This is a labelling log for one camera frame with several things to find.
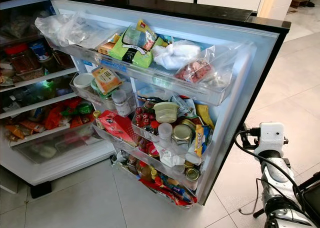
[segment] red jar lid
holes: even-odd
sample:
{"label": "red jar lid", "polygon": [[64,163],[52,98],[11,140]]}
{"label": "red jar lid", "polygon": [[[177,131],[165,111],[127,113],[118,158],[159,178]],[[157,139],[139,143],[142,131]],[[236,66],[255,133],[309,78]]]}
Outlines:
{"label": "red jar lid", "polygon": [[22,44],[18,44],[16,46],[13,46],[13,47],[6,48],[6,49],[4,49],[4,52],[7,55],[13,55],[13,54],[17,54],[17,53],[23,52],[23,51],[25,51],[27,49],[28,49],[27,44],[26,43],[22,43]]}

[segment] tin can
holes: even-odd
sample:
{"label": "tin can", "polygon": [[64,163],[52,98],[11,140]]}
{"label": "tin can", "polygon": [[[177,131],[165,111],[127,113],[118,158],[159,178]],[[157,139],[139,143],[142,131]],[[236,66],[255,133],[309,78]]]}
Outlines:
{"label": "tin can", "polygon": [[33,51],[39,61],[45,61],[51,56],[49,49],[42,40],[29,43],[29,48]]}

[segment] small bottle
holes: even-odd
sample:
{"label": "small bottle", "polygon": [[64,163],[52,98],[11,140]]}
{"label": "small bottle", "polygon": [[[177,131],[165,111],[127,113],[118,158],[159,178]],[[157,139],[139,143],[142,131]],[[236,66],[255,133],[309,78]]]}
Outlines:
{"label": "small bottle", "polygon": [[101,123],[101,121],[99,120],[99,116],[101,115],[101,112],[100,110],[96,110],[95,112],[93,112],[93,116],[94,116],[94,119],[95,119],[95,122],[96,122],[96,126],[101,129],[101,130],[104,130],[105,127],[104,125]]}
{"label": "small bottle", "polygon": [[130,114],[131,109],[129,102],[127,101],[126,92],[122,89],[115,90],[112,95],[112,100],[115,104],[116,111],[122,117],[126,117]]}

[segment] plastic bag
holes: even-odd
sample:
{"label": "plastic bag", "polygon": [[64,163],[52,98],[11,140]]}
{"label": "plastic bag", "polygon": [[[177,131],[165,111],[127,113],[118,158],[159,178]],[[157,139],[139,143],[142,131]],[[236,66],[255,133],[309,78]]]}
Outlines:
{"label": "plastic bag", "polygon": [[213,45],[203,50],[199,57],[178,70],[174,76],[206,87],[223,89],[231,82],[233,64],[241,47],[241,45]]}
{"label": "plastic bag", "polygon": [[200,47],[188,40],[179,40],[167,47],[155,46],[152,49],[153,60],[167,70],[178,70],[198,57]]}

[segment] black cable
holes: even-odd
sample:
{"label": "black cable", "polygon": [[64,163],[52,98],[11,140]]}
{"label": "black cable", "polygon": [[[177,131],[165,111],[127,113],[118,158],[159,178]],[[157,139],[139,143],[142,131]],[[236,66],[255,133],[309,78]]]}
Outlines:
{"label": "black cable", "polygon": [[256,158],[258,158],[259,160],[262,160],[270,165],[272,165],[273,167],[277,168],[291,183],[292,185],[294,186],[296,192],[298,193],[298,196],[300,198],[300,204],[301,204],[301,210],[303,213],[305,213],[306,209],[305,209],[305,201],[304,201],[304,198],[301,194],[301,191],[298,187],[298,185],[295,183],[295,181],[290,177],[290,175],[288,175],[280,166],[278,166],[277,164],[273,163],[272,161],[260,156],[260,155],[257,155],[253,152],[250,152],[248,150],[246,150],[245,148],[243,148],[241,145],[239,145],[239,143],[237,142],[237,137],[240,135],[240,134],[243,134],[243,133],[248,133],[246,130],[242,130],[242,131],[239,131],[238,133],[235,134],[234,136],[234,143],[237,147],[239,147],[243,152],[251,155],[251,156],[254,156]]}

